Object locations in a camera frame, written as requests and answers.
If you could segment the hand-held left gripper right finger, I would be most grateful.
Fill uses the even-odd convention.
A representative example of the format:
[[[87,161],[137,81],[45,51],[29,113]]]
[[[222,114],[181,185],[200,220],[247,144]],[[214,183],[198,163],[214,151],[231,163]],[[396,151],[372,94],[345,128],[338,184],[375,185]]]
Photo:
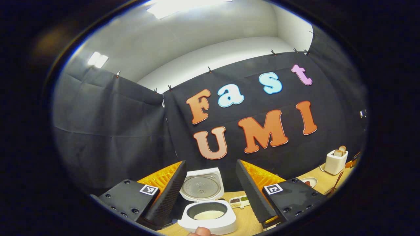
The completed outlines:
[[[236,174],[263,227],[295,221],[326,201],[300,179],[285,180],[244,160],[237,160]]]

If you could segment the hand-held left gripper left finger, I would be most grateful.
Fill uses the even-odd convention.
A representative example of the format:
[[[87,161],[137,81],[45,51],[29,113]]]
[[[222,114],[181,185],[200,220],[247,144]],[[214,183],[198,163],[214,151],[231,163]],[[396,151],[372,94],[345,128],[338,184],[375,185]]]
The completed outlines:
[[[118,218],[158,231],[169,223],[186,175],[183,160],[138,181],[124,179],[103,194],[90,197]]]

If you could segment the brown wooden spoon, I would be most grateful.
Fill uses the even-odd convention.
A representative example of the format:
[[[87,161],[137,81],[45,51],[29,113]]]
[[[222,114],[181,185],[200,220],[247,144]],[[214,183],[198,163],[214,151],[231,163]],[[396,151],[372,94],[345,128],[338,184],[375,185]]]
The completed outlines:
[[[325,196],[328,196],[328,195],[330,195],[330,194],[333,194],[333,193],[337,190],[337,185],[338,185],[338,183],[339,183],[340,179],[342,178],[343,173],[344,173],[344,172],[341,172],[341,173],[339,174],[339,176],[338,176],[338,178],[337,178],[337,180],[336,180],[335,184],[333,185],[333,187],[332,187],[330,190],[328,190],[328,191],[325,193]]]

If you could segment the heap of white rice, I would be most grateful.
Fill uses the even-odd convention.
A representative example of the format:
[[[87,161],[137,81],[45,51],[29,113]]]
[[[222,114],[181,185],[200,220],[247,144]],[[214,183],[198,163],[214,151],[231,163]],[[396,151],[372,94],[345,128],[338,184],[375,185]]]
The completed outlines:
[[[204,212],[201,212],[199,214],[196,214],[193,217],[193,219],[195,219],[197,221],[207,221],[207,220],[213,220],[213,219],[220,218],[224,214],[225,214],[225,212],[223,212],[223,211],[209,210],[209,211],[204,211]]]

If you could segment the white rice cooker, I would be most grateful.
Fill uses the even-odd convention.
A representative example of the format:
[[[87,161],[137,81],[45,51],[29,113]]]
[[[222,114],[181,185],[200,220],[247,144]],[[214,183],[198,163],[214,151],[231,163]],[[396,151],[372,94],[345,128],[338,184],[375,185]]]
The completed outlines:
[[[187,172],[180,194],[192,202],[184,208],[181,219],[177,220],[178,225],[186,231],[194,232],[198,227],[206,227],[213,234],[225,235],[237,230],[237,217],[232,207],[220,199],[224,195],[224,186],[219,168]],[[223,211],[225,214],[207,221],[193,219],[196,214],[209,210]]]

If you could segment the white divided bean dish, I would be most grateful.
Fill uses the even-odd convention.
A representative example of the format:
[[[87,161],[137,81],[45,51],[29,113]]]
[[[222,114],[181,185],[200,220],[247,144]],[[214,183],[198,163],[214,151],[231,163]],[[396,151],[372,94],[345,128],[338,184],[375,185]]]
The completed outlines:
[[[231,198],[228,202],[229,202],[229,204],[232,208],[243,209],[244,207],[250,205],[250,202],[249,202],[248,197],[246,195]]]

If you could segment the white toaster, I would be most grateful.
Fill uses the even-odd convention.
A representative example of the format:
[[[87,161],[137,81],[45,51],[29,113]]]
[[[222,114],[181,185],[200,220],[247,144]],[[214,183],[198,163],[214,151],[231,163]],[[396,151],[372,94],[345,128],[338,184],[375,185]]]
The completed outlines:
[[[336,155],[336,152],[339,153],[340,150],[336,149],[327,154],[324,165],[324,171],[331,175],[337,175],[345,168],[348,157],[348,151],[345,151],[342,156]]]

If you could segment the black backdrop cloth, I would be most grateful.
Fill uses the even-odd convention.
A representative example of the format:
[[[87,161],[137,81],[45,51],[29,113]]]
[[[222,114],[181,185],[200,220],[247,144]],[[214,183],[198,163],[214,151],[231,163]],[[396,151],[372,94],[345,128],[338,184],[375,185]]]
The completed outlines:
[[[237,160],[288,179],[338,146],[364,146],[367,88],[342,47],[321,29],[309,55],[283,52],[203,73],[164,94],[73,57],[54,89],[52,126],[70,177],[88,194],[186,161],[218,167],[240,191]]]

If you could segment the row of cloth clips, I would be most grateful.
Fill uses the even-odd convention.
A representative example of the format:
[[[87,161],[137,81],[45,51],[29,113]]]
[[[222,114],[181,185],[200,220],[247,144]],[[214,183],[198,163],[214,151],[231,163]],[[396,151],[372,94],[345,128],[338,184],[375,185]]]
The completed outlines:
[[[294,49],[309,50],[313,39],[312,28],[296,31],[291,41],[285,41],[277,36],[257,36],[233,39],[208,45],[171,60],[145,76],[123,77],[158,93],[175,87],[201,74],[214,71],[220,67],[246,59],[264,55],[292,52]]]

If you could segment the ceiling light panel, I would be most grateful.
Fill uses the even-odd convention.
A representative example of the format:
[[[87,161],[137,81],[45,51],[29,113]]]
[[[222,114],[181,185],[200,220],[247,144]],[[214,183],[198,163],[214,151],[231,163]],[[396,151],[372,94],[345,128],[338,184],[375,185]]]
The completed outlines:
[[[203,6],[213,6],[220,3],[230,3],[233,0],[150,0],[151,6],[146,10],[157,19],[162,19],[180,11],[196,9]]]
[[[108,60],[108,56],[102,55],[99,52],[94,52],[88,59],[87,64],[96,68],[102,68]]]

